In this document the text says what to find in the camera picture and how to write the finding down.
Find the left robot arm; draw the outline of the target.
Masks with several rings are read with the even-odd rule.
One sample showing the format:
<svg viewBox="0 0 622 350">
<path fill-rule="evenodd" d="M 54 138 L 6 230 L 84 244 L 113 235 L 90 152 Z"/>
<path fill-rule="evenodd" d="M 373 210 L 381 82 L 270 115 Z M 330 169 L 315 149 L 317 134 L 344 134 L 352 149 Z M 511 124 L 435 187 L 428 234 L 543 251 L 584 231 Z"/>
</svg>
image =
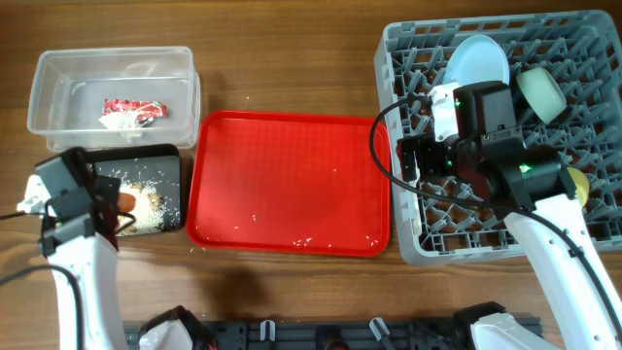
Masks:
<svg viewBox="0 0 622 350">
<path fill-rule="evenodd" d="M 73 148 L 35 167 L 50 198 L 41 237 L 57 294 L 62 349 L 127 347 L 117 291 L 120 181 L 96 172 Z"/>
</svg>

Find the white plastic spoon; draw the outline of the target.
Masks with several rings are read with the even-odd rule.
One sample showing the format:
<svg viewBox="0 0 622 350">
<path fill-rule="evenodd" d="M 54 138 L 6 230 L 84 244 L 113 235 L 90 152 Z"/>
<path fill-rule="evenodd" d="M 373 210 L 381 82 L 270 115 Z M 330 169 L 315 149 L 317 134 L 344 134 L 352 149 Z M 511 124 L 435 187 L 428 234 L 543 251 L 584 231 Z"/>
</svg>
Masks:
<svg viewBox="0 0 622 350">
<path fill-rule="evenodd" d="M 421 219 L 421 211 L 419 205 L 419 195 L 416 193 L 412 193 L 412 201 L 413 201 L 413 209 L 412 209 L 412 220 L 413 220 L 413 234 L 416 237 L 419 237 L 422 233 L 422 219 Z"/>
</svg>

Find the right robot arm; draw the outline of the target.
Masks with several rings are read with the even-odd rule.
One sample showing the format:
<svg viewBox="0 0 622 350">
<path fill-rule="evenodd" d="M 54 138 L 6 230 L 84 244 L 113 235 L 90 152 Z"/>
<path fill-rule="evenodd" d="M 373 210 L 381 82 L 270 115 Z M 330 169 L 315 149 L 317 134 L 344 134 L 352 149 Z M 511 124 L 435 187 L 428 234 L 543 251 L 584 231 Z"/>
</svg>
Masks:
<svg viewBox="0 0 622 350">
<path fill-rule="evenodd" d="M 409 95 L 397 107 L 420 102 L 452 131 L 397 142 L 401 188 L 415 179 L 453 176 L 472 199 L 459 205 L 491 209 L 522 247 L 567 347 L 618 349 L 621 299 L 596 252 L 569 168 L 550 146 L 528 148 L 516 123 L 510 87 L 500 81 L 456 87 L 437 97 Z"/>
</svg>

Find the light blue plate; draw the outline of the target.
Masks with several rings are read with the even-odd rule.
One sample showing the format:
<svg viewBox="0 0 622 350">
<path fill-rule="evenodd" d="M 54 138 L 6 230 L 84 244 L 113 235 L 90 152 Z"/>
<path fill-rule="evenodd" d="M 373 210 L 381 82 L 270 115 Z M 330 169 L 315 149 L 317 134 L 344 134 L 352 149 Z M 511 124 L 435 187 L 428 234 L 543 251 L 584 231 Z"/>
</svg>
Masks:
<svg viewBox="0 0 622 350">
<path fill-rule="evenodd" d="M 466 86 L 500 81 L 508 85 L 509 78 L 509 64 L 501 46 L 486 35 L 474 35 L 453 51 L 442 83 Z"/>
</svg>

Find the white tissue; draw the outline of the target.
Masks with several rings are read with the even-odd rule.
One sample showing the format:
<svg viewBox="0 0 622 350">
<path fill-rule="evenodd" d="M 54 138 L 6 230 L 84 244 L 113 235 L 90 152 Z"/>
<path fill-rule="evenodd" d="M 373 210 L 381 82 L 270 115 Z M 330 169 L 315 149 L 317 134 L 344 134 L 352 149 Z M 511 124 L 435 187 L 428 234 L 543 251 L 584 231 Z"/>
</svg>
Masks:
<svg viewBox="0 0 622 350">
<path fill-rule="evenodd" d="M 98 121 L 107 129 L 116 130 L 125 140 L 133 140 L 143 135 L 142 125 L 138 122 L 139 114 L 135 111 L 111 112 Z"/>
</svg>

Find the mint green bowl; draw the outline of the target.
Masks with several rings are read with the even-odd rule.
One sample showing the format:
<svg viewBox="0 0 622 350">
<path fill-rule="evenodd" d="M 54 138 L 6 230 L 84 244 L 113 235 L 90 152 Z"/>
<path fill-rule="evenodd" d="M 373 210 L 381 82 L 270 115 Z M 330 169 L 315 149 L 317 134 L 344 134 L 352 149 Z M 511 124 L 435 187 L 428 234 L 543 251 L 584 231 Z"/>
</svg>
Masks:
<svg viewBox="0 0 622 350">
<path fill-rule="evenodd" d="M 537 67 L 517 75 L 516 82 L 526 101 L 543 123 L 553 122 L 568 106 L 552 75 Z"/>
</svg>

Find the red snack wrapper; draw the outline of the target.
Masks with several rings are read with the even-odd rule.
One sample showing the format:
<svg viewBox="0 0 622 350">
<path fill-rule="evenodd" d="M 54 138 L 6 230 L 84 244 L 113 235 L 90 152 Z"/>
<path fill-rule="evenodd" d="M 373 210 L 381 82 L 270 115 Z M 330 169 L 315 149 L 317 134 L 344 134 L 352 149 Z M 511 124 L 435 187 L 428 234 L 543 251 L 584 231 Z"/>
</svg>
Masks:
<svg viewBox="0 0 622 350">
<path fill-rule="evenodd" d="M 167 106 L 159 101 L 149 100 L 127 100 L 127 99 L 106 99 L 104 102 L 103 115 L 111 113 L 135 112 L 137 121 L 145 123 L 151 119 L 167 118 Z"/>
</svg>

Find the yellow plastic cup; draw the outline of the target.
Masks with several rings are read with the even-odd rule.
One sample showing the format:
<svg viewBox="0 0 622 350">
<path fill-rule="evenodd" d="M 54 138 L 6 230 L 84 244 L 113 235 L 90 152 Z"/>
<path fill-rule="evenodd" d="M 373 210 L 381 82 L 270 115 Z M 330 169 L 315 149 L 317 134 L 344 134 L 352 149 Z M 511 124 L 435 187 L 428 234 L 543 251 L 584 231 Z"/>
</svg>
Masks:
<svg viewBox="0 0 622 350">
<path fill-rule="evenodd" d="M 580 170 L 573 168 L 573 167 L 568 167 L 568 172 L 575 184 L 576 190 L 576 196 L 578 198 L 578 200 L 581 203 L 582 207 L 585 207 L 587 204 L 587 200 L 589 198 L 589 191 L 590 191 L 590 183 L 589 180 L 587 178 L 587 176 Z"/>
</svg>

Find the orange carrot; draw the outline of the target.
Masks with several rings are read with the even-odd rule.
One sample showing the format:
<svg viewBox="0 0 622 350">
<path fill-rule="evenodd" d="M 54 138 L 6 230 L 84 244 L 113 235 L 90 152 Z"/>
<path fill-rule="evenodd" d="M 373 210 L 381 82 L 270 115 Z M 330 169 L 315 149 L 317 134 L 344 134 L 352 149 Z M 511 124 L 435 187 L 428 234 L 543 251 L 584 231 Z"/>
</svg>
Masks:
<svg viewBox="0 0 622 350">
<path fill-rule="evenodd" d="M 136 199 L 132 194 L 120 192 L 118 198 L 118 208 L 121 212 L 129 213 L 135 207 Z"/>
</svg>

